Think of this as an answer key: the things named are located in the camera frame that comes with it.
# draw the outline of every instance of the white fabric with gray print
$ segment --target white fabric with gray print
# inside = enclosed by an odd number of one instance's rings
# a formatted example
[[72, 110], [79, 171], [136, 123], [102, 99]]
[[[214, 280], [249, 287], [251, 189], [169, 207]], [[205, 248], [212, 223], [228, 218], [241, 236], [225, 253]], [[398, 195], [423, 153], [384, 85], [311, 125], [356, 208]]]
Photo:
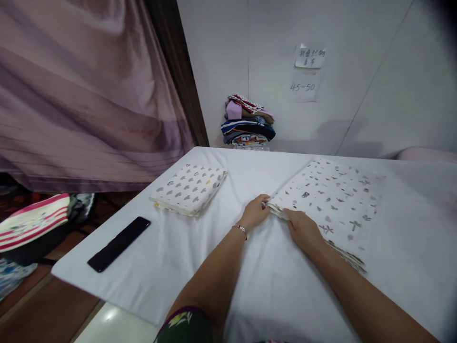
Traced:
[[186, 164], [149, 199], [154, 207], [198, 217], [224, 181], [227, 172], [221, 168]]
[[285, 220], [283, 208], [303, 211], [327, 243], [359, 272], [378, 212], [385, 177], [317, 158], [272, 196], [271, 212]]

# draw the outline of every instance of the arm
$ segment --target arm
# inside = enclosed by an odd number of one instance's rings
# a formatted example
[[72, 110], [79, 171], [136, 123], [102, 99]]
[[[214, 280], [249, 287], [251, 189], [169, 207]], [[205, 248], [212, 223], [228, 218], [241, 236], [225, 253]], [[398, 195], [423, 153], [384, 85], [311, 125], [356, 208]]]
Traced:
[[[249, 232], [263, 222], [270, 211], [263, 207], [262, 202], [268, 198], [268, 195], [261, 194], [252, 200], [237, 225]], [[217, 329], [222, 328], [237, 284], [245, 241], [244, 232], [232, 227], [184, 286], [167, 318], [181, 307], [196, 306]]]
[[347, 264], [323, 239], [316, 223], [284, 209], [295, 243], [315, 264], [364, 342], [437, 342], [405, 311]]

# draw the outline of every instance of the hand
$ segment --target hand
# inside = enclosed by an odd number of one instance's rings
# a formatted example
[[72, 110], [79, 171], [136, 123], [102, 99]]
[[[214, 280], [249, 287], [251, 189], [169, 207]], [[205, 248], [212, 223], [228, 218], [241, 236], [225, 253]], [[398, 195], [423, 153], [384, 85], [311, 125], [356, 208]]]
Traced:
[[269, 195], [261, 194], [244, 209], [243, 216], [236, 225], [241, 225], [248, 232], [259, 225], [270, 214], [270, 209], [266, 208], [262, 203], [266, 203], [270, 199]]
[[302, 211], [292, 211], [285, 208], [284, 213], [289, 217], [289, 229], [297, 246], [308, 254], [326, 249], [322, 234], [317, 224]]

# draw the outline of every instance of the white wall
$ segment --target white wall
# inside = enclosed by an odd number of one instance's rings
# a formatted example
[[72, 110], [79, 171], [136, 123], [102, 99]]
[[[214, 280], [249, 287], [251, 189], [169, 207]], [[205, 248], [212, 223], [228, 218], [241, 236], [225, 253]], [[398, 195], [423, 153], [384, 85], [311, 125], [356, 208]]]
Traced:
[[[417, 0], [179, 0], [179, 10], [211, 146], [223, 146], [224, 101], [239, 93], [275, 114], [274, 150], [457, 148], [451, 56]], [[327, 50], [318, 102], [287, 101], [301, 42]]]
[[455, 51], [441, 25], [430, 2], [413, 3], [338, 155], [389, 156], [413, 145], [457, 152]]
[[248, 94], [247, 0], [178, 0], [209, 144], [223, 147], [220, 125], [230, 94]]

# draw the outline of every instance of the person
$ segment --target person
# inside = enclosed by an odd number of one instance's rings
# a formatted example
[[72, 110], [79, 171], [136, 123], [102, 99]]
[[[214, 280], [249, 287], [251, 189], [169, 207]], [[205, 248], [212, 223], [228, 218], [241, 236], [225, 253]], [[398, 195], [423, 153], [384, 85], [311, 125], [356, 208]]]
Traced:
[[[269, 196], [247, 204], [241, 219], [209, 254], [176, 298], [157, 343], [219, 342], [237, 283], [247, 234], [269, 215]], [[364, 342], [437, 342], [406, 312], [326, 244], [316, 223], [284, 209], [297, 247], [315, 264]]]

